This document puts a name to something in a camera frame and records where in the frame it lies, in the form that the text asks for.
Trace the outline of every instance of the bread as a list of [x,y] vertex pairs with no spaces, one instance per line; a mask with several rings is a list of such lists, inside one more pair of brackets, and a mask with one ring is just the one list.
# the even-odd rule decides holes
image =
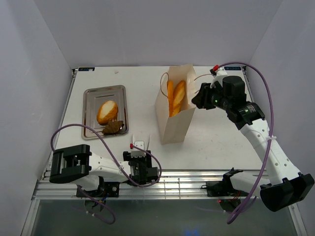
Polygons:
[[124,122],[122,120],[109,121],[108,124],[105,125],[105,128],[102,130],[102,133],[104,135],[118,134],[123,127],[124,127]]
[[114,101],[104,102],[98,110],[96,120],[99,124],[105,125],[113,119],[117,119],[118,106]]
[[182,103],[185,96],[186,82],[180,81],[174,89],[173,112],[171,117],[177,115],[181,111]]
[[172,115],[173,112],[173,99],[174,98],[174,83],[173,81],[167,81],[167,99],[168,99],[168,109],[169,116]]

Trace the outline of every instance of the white tabletop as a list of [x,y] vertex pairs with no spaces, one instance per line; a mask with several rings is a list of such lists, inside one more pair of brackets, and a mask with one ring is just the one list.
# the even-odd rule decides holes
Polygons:
[[[197,75],[209,73],[210,67],[195,66]],[[96,67],[95,71],[79,71],[75,78],[63,125],[82,123],[83,93],[87,89],[124,85],[126,87],[129,133],[105,138],[113,154],[123,160],[123,151],[129,150],[132,135],[147,145],[165,170],[223,170],[260,169],[261,162],[248,140],[228,120],[220,109],[196,109],[186,139],[183,143],[161,145],[155,113],[155,100],[159,80],[167,66],[154,67]],[[244,79],[242,71],[228,71]],[[211,82],[212,76],[196,81]],[[61,131],[57,148],[88,144],[97,155],[110,158],[98,139],[83,140],[81,127],[69,127]]]

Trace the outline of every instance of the stainless steel tray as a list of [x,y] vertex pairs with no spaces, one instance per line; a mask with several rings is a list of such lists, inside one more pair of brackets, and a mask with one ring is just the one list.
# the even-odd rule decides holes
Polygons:
[[[129,130],[128,123],[128,111],[127,111],[127,99],[126,99],[126,88],[123,85],[116,85],[102,88],[91,88],[84,92],[83,95],[83,117],[82,124],[93,128],[103,137],[109,137],[113,135],[103,135],[102,130],[104,125],[98,124],[96,120],[97,112],[101,105],[108,101],[115,101],[118,105],[118,116],[117,120],[122,120],[124,126],[122,130],[116,135],[126,134]],[[82,138],[97,139],[97,136],[86,128],[82,128]]]

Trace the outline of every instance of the baguette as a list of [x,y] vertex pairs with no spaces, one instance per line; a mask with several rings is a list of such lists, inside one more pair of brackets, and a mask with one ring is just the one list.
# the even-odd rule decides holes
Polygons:
[[172,117],[177,115],[181,111],[182,103],[185,96],[186,82],[184,80],[180,81],[174,89],[174,102],[173,102],[173,112]]
[[174,83],[171,80],[167,81],[167,99],[168,99],[169,116],[172,116],[173,101],[174,101]]
[[100,125],[105,125],[113,119],[117,119],[118,106],[114,101],[104,102],[98,110],[96,120]]

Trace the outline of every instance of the brown paper bag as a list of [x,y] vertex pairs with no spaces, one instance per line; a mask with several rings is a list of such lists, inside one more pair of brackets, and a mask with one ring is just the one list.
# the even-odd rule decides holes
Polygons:
[[191,102],[196,91],[194,83],[196,73],[192,64],[170,66],[167,73],[169,79],[174,82],[174,88],[180,81],[184,80],[186,82],[186,90],[182,110],[177,115],[169,117],[168,100],[161,92],[162,90],[167,95],[167,75],[164,76],[155,104],[162,145],[184,141],[196,108]]

